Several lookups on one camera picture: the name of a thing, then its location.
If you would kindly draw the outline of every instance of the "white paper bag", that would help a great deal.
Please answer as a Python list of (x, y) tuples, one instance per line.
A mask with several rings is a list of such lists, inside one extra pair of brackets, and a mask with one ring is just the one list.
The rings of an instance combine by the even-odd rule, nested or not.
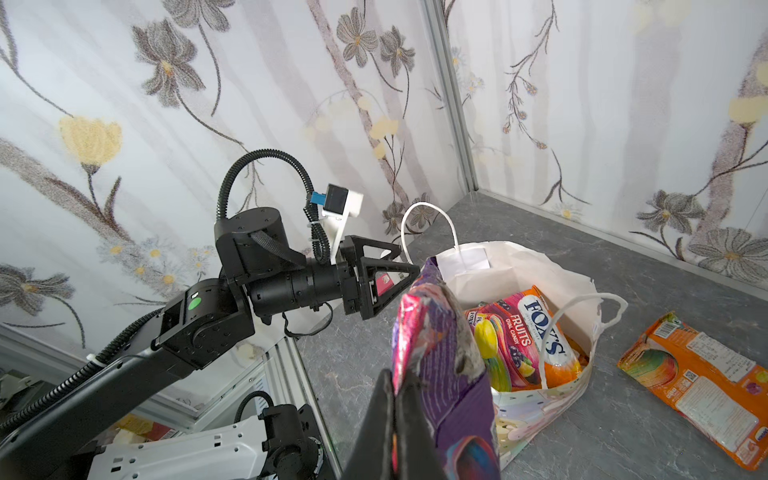
[[(572, 382), (547, 388), (543, 354), (540, 355), (538, 368), (542, 389), (518, 392), (496, 392), (492, 389), (499, 461), (501, 468), (504, 468), (537, 433), (584, 394), (592, 375), (598, 338), (606, 328), (621, 319), (627, 302), (612, 293), (598, 293), (588, 277), (565, 270), (543, 253), (522, 245), (503, 241), (459, 245), (448, 215), (426, 202), (412, 205), (402, 219), (403, 225), (411, 209), (420, 204), (435, 208), (451, 225), (454, 247), (438, 253), (437, 262), (445, 284), (456, 295), (463, 309), (476, 307), (480, 302), (493, 303), (536, 285), (552, 311), (557, 311), (544, 334), (545, 342), (554, 325), (560, 323), (565, 334), (589, 352), (589, 364)], [(403, 252), (410, 262), (404, 236), (401, 235)], [(482, 261), (482, 254), (487, 261)], [(607, 323), (603, 323), (601, 318), (600, 303), (603, 298), (616, 300), (620, 304), (616, 317)]]

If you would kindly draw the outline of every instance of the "orange snack package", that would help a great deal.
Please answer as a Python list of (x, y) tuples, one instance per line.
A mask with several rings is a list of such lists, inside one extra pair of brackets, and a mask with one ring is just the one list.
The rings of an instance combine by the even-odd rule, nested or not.
[(768, 456), (768, 371), (668, 313), (618, 367), (693, 423), (737, 464)]

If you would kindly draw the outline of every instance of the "blue connector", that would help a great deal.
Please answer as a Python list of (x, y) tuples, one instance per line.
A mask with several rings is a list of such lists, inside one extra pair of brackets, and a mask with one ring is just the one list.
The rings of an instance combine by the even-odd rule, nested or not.
[(317, 192), (312, 192), (312, 198), (310, 198), (311, 204), (317, 204), (317, 205), (325, 205), (326, 204), (326, 195), (325, 194), (318, 194)]

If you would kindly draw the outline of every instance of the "bag handle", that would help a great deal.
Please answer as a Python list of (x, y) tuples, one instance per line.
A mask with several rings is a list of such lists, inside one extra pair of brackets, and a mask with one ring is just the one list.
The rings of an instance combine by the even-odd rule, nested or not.
[(586, 295), (579, 295), (575, 296), (569, 301), (563, 305), (562, 308), (558, 310), (558, 312), (552, 317), (552, 321), (547, 326), (547, 329), (544, 331), (544, 335), (541, 336), (541, 348), (538, 350), (538, 373), (541, 375), (541, 389), (546, 390), (547, 389), (547, 373), (545, 372), (544, 368), (544, 357), (549, 355), (545, 347), (547, 346), (547, 337), (549, 337), (549, 334), (554, 329), (554, 326), (557, 324), (558, 321), (560, 321), (560, 318), (565, 313), (565, 310), (571, 308), (573, 305), (583, 302), (584, 300), (591, 300), (594, 298), (607, 298), (611, 300), (616, 300), (619, 304), (619, 311), (616, 313), (616, 316), (610, 321), (610, 322), (601, 322), (601, 332), (605, 329), (607, 329), (609, 326), (616, 325), (619, 320), (621, 320), (621, 316), (624, 314), (624, 311), (629, 306), (629, 303), (621, 298), (618, 295), (615, 295), (613, 293), (587, 293)]
[(442, 208), (432, 205), (428, 202), (416, 202), (415, 204), (408, 207), (408, 210), (406, 210), (405, 214), (402, 216), (402, 222), (400, 224), (400, 246), (402, 247), (403, 253), (406, 255), (406, 258), (408, 259), (408, 263), (413, 263), (411, 261), (411, 256), (408, 253), (408, 247), (406, 246), (406, 220), (408, 220), (408, 215), (411, 213), (411, 210), (418, 207), (419, 205), (424, 205), (426, 207), (431, 207), (438, 212), (442, 214), (442, 216), (445, 217), (445, 219), (448, 221), (448, 225), (451, 226), (451, 232), (453, 233), (453, 247), (456, 249), (456, 252), (458, 252), (458, 257), (462, 259), (462, 263), (464, 262), (464, 258), (462, 257), (462, 251), (458, 248), (458, 237), (456, 236), (456, 227), (453, 226), (453, 221), (451, 220), (451, 217), (448, 216), (446, 212), (443, 211)]

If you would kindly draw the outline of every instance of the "wall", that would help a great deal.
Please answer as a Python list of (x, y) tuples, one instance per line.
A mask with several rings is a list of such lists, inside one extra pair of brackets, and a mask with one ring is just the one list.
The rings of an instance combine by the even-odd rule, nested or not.
[(482, 188), (768, 290), (768, 2), (445, 3)]
[[(364, 193), (347, 226), (361, 236), (394, 239), (411, 202), (462, 196), (418, 4), (0, 5), (0, 321), (51, 348), (84, 359), (218, 274), (217, 193), (246, 151), (288, 151), (317, 190)], [(291, 246), (308, 252), (303, 202), (295, 172), (267, 159), (240, 175), (230, 211), (279, 207)], [(432, 219), (420, 211), (408, 234)], [(295, 331), (319, 320), (288, 317)], [(258, 323), (167, 397), (202, 409), (282, 328)]]

